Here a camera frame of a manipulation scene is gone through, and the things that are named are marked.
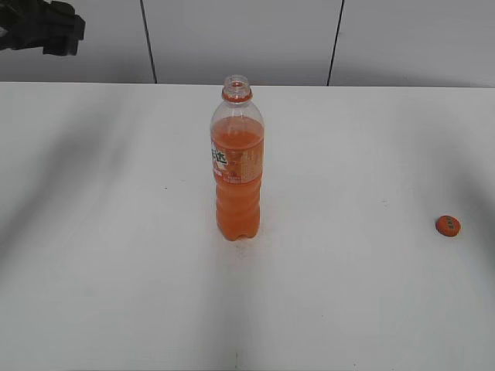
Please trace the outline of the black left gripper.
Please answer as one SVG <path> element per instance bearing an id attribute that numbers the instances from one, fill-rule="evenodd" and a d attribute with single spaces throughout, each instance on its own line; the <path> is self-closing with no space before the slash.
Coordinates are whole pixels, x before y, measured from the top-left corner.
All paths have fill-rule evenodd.
<path id="1" fill-rule="evenodd" d="M 61 1 L 2 1 L 1 49 L 41 48 L 43 54 L 75 56 L 85 21 Z"/>

